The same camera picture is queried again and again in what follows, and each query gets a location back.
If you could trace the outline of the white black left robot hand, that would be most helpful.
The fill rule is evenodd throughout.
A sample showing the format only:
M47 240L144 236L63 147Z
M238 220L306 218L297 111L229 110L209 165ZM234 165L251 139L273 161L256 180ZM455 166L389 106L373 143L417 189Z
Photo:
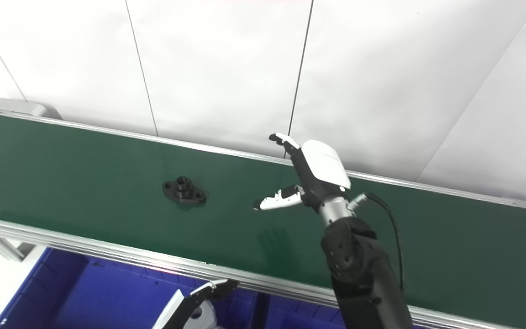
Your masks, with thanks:
M239 282L233 279L207 281L185 296L176 290L153 329L221 329L216 311L211 303L233 292Z

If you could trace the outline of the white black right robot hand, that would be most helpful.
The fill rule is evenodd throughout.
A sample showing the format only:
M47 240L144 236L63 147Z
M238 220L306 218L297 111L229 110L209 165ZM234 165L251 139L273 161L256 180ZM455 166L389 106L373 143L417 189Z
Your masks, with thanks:
M255 210L271 210L303 204L319 213L320 207L334 198L345 198L351 182L336 150L319 140L300 144L283 133L269 140L283 146L290 156L299 183L278 190L254 202Z

